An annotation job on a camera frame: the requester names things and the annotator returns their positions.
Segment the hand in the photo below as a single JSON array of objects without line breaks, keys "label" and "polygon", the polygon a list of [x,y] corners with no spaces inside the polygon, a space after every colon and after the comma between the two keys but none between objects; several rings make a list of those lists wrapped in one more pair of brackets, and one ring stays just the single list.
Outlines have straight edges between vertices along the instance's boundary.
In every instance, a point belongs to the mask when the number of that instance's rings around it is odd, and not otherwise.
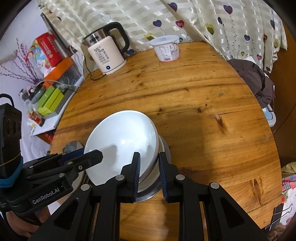
[{"label": "hand", "polygon": [[[44,223],[49,218],[49,216],[50,213],[48,207],[44,207],[40,210],[38,218],[41,223]],[[39,226],[27,223],[24,220],[20,219],[12,211],[6,213],[6,218],[12,230],[21,236],[26,236],[30,238],[30,233],[34,233],[39,228]]]}]

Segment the curtain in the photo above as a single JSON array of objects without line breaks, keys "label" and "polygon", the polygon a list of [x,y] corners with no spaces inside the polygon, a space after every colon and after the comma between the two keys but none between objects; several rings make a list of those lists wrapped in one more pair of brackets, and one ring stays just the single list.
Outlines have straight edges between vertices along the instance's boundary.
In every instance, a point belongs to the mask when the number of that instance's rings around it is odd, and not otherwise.
[{"label": "curtain", "polygon": [[37,1],[87,59],[83,38],[110,22],[121,23],[129,36],[127,55],[151,48],[153,38],[174,34],[180,42],[203,40],[226,60],[252,56],[261,69],[271,72],[280,47],[287,49],[283,23],[263,0]]}]

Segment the plastic container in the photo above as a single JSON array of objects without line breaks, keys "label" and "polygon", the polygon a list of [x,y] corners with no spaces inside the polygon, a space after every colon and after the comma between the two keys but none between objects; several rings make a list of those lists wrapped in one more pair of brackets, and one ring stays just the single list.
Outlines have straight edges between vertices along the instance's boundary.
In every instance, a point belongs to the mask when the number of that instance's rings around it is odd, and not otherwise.
[{"label": "plastic container", "polygon": [[268,106],[262,110],[268,121],[269,126],[273,127],[276,124],[276,115],[274,114],[274,111],[271,108],[270,104],[268,104]]},{"label": "plastic container", "polygon": [[170,62],[179,58],[179,36],[167,35],[149,41],[158,59],[162,62]]},{"label": "plastic container", "polygon": [[24,89],[22,89],[19,92],[19,96],[22,98],[23,101],[26,101],[29,99],[29,94],[28,94],[27,90],[24,90]]}]

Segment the black handle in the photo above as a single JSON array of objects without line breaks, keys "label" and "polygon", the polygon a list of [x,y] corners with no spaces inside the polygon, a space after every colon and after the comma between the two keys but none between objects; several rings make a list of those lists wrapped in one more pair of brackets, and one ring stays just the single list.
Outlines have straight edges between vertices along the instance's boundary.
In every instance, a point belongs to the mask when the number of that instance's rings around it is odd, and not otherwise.
[{"label": "black handle", "polygon": [[124,48],[120,49],[120,52],[123,54],[128,50],[128,48],[130,46],[128,36],[126,35],[123,26],[119,22],[113,22],[113,23],[109,23],[103,27],[104,32],[107,33],[108,35],[110,34],[110,30],[115,29],[115,28],[120,32],[120,34],[123,37],[123,40],[125,42]]},{"label": "black handle", "polygon": [[109,179],[104,184],[100,200],[96,226],[93,240],[97,241],[118,241],[120,234],[120,201],[117,191],[120,186],[126,184],[126,178],[116,180],[116,177]]},{"label": "black handle", "polygon": [[4,98],[4,97],[8,98],[11,101],[12,107],[15,106],[14,103],[13,103],[13,99],[12,99],[12,97],[10,95],[8,95],[8,94],[0,94],[0,98]]}]

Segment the container lid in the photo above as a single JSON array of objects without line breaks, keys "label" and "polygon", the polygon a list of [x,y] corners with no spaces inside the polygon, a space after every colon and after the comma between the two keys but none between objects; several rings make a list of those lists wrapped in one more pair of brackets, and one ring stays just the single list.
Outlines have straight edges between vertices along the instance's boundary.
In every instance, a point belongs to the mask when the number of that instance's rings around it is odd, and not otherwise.
[{"label": "container lid", "polygon": [[154,45],[161,45],[161,44],[168,44],[168,43],[175,43],[179,42],[179,36],[178,35],[167,35],[155,38],[151,41],[149,41],[149,44]]}]

